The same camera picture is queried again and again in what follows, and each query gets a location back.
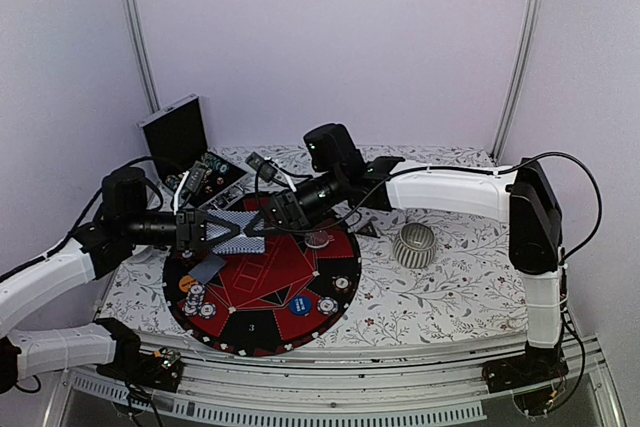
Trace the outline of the blue playing card deck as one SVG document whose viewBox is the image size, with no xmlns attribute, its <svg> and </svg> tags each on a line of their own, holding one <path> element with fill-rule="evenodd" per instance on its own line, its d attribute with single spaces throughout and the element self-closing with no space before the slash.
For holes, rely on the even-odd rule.
<svg viewBox="0 0 640 427">
<path fill-rule="evenodd" d="M 219 224 L 207 224 L 207 240 L 216 242 L 210 251 L 218 255 L 232 254 L 263 254 L 266 251 L 265 238 L 262 236 L 245 233 L 247 226 L 252 224 L 257 229 L 261 229 L 264 224 L 257 211 L 233 211 L 233 210 L 213 210 L 207 211 L 210 216 L 233 224 L 239 229 L 237 233 L 232 233 L 228 228 Z"/>
</svg>

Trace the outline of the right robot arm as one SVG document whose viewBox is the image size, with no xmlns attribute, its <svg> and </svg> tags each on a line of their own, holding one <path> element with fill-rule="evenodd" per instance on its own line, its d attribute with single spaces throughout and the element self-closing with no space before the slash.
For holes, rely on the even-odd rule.
<svg viewBox="0 0 640 427">
<path fill-rule="evenodd" d="M 563 247 L 562 211 L 540 164 L 541 155 L 513 167 L 490 169 L 427 165 L 402 157 L 364 160 L 347 128 L 321 125 L 303 137 L 315 177 L 257 204 L 263 234 L 304 235 L 318 230 L 333 207 L 434 209 L 487 217 L 509 225 L 509 260 L 524 284 L 528 315 L 525 351 L 488 362 L 486 379 L 537 383 L 562 374 L 563 272 L 572 252 Z"/>
</svg>

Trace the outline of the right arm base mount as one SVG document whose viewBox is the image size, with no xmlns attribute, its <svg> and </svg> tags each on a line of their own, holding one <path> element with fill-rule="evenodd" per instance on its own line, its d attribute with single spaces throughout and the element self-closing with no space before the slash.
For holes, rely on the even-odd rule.
<svg viewBox="0 0 640 427">
<path fill-rule="evenodd" d="M 513 401 L 521 413 L 530 417 L 544 416 L 551 411 L 568 373 L 563 358 L 548 361 L 526 354 L 488 361 L 481 371 L 490 393 L 524 388 Z"/>
</svg>

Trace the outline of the single blue white chip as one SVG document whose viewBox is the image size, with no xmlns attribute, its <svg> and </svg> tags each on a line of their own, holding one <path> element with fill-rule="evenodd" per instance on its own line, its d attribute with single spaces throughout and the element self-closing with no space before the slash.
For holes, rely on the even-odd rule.
<svg viewBox="0 0 640 427">
<path fill-rule="evenodd" d="M 202 317 L 203 319 L 211 319 L 216 315 L 216 313 L 217 313 L 216 305 L 208 302 L 203 303 L 198 310 L 199 316 Z"/>
</svg>

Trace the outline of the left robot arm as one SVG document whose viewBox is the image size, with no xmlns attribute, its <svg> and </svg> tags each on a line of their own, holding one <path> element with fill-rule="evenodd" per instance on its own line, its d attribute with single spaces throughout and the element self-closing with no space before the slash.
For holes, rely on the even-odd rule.
<svg viewBox="0 0 640 427">
<path fill-rule="evenodd" d="M 92 198 L 100 204 L 93 221 L 78 219 L 55 247 L 2 274 L 3 392 L 43 372 L 88 364 L 134 384 L 174 374 L 172 361 L 142 353 L 139 336 L 113 318 L 63 330 L 28 333 L 16 328 L 60 295 L 115 271 L 137 246 L 209 252 L 240 234 L 239 225 L 199 209 L 149 208 L 150 186 L 136 160 L 114 170 Z"/>
</svg>

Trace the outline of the spread blue chips pile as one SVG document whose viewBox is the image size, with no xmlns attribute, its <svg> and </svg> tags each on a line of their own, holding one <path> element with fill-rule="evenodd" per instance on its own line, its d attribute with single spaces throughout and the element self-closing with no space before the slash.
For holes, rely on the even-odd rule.
<svg viewBox="0 0 640 427">
<path fill-rule="evenodd" d="M 201 307 L 204 305 L 205 292 L 206 288 L 201 284 L 193 284 L 189 288 L 182 308 L 187 316 L 195 316 L 200 313 Z"/>
</svg>

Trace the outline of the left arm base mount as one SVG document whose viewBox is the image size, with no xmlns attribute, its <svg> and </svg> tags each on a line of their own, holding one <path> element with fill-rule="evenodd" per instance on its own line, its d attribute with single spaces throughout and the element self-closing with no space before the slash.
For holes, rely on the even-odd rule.
<svg viewBox="0 0 640 427">
<path fill-rule="evenodd" d="M 131 385 L 176 393 L 184 370 L 181 354 L 168 347 L 153 353 L 138 352 L 135 356 L 98 365 L 98 374 Z"/>
</svg>

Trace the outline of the blue white chip stack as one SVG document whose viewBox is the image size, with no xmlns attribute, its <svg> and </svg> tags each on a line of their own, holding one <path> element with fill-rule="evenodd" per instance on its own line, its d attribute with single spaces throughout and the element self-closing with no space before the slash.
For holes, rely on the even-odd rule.
<svg viewBox="0 0 640 427">
<path fill-rule="evenodd" d="M 339 310 L 339 303 L 331 297 L 322 297 L 317 302 L 317 310 L 323 315 L 333 315 Z"/>
</svg>

